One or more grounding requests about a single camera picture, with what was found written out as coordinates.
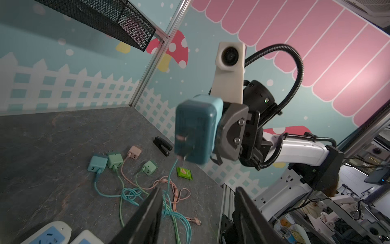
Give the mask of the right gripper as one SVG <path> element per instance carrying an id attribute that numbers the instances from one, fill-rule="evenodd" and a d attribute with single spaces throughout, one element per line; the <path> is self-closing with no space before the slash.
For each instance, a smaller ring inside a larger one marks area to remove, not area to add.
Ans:
<path id="1" fill-rule="evenodd" d="M 273 145 L 263 137 L 260 120 L 277 107 L 269 90 L 260 82 L 244 81 L 243 103 L 223 103 L 222 117 L 215 137 L 213 163 L 223 159 L 240 161 L 244 166 L 261 166 Z"/>

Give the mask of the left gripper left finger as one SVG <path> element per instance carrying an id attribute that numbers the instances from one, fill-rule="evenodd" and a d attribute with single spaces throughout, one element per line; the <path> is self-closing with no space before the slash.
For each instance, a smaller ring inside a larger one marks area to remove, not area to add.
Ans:
<path id="1" fill-rule="evenodd" d="M 111 244 L 156 244 L 162 215 L 162 190 L 154 189 Z"/>

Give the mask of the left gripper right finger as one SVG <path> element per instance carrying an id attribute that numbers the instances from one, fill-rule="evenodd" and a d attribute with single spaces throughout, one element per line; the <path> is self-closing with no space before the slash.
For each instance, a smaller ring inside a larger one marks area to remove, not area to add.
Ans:
<path id="1" fill-rule="evenodd" d="M 237 187 L 234 198 L 234 244 L 286 244 L 271 227 L 242 187 Z"/>

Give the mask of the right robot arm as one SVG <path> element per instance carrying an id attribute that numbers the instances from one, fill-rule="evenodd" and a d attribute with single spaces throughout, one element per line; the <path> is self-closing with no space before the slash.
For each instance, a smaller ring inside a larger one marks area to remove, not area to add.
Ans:
<path id="1" fill-rule="evenodd" d="M 338 179 L 344 153 L 332 138 L 309 132 L 266 134 L 260 120 L 276 103 L 268 89 L 258 81 L 244 81 L 243 104 L 226 103 L 219 122 L 214 153 L 216 164 L 223 159 L 263 170 L 275 163 L 287 163 L 287 171 L 271 187 L 251 200 L 242 187 L 235 193 L 235 216 L 270 220 L 300 196 L 324 192 Z"/>

